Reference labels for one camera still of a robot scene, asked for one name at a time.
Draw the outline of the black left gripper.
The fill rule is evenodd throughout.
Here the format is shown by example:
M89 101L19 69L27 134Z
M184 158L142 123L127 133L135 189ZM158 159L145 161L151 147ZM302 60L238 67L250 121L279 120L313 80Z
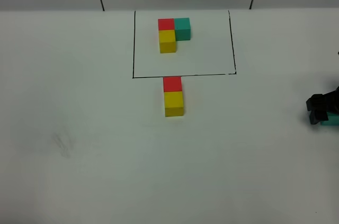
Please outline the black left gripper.
M339 87L336 90L324 95L326 111L333 114L339 114Z

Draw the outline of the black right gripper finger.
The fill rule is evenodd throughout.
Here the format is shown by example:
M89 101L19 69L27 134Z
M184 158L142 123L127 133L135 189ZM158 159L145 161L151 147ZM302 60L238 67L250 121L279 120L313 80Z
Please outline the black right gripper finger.
M312 110L309 114L310 124L315 125L320 122L328 121L328 115L326 111Z
M306 106L308 111L321 110L326 111L326 103L324 94L314 94L307 101Z

